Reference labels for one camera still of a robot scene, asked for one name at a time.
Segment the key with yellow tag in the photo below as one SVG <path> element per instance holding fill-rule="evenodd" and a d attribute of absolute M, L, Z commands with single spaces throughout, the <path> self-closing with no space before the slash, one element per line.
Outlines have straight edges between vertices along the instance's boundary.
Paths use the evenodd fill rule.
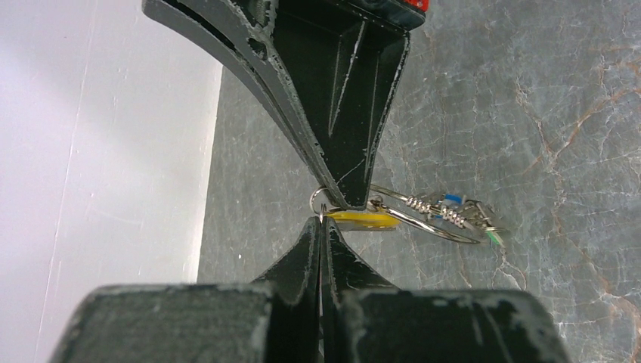
<path fill-rule="evenodd" d="M 385 213 L 335 211 L 324 216 L 333 219 L 340 231 L 394 231 L 401 224 Z"/>

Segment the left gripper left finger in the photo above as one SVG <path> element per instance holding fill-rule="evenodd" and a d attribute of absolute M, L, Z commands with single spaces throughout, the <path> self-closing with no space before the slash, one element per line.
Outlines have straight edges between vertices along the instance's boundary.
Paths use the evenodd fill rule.
<path fill-rule="evenodd" d="M 112 285 L 72 315 L 53 362 L 315 362 L 321 223 L 249 283 Z"/>

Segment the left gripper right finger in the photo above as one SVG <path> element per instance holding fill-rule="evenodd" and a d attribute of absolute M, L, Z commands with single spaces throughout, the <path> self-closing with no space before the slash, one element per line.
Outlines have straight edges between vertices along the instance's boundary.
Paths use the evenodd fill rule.
<path fill-rule="evenodd" d="M 567 362 L 551 315 L 520 290 L 404 290 L 320 230 L 327 362 Z"/>

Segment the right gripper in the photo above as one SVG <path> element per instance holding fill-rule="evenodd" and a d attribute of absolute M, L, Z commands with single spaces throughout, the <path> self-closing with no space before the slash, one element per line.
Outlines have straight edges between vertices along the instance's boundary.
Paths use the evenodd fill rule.
<path fill-rule="evenodd" d="M 427 0 L 276 1 L 271 38 L 345 209 L 363 209 L 380 135 Z"/>

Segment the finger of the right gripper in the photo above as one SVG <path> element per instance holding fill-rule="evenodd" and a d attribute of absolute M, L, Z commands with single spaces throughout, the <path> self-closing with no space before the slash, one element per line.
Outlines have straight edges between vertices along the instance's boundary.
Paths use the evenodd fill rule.
<path fill-rule="evenodd" d="M 177 32 L 227 67 L 255 96 L 285 134 L 330 199 L 346 206 L 313 133 L 293 79 L 271 38 L 276 1 L 144 1 L 151 20 Z"/>

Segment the keyring with keys bunch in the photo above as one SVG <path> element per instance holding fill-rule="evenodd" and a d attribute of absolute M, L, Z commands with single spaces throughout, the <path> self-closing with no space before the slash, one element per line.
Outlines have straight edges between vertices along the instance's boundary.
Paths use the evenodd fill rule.
<path fill-rule="evenodd" d="M 375 184 L 370 185 L 370 192 L 365 210 L 352 212 L 385 213 L 400 220 L 400 225 L 409 225 L 457 244 L 505 246 L 506 228 L 492 208 L 480 200 L 449 193 L 402 194 Z M 317 209 L 316 199 L 322 194 L 327 196 L 328 188 L 319 187 L 309 197 L 308 205 L 313 213 L 324 216 L 349 211 L 332 204 L 323 204 Z"/>

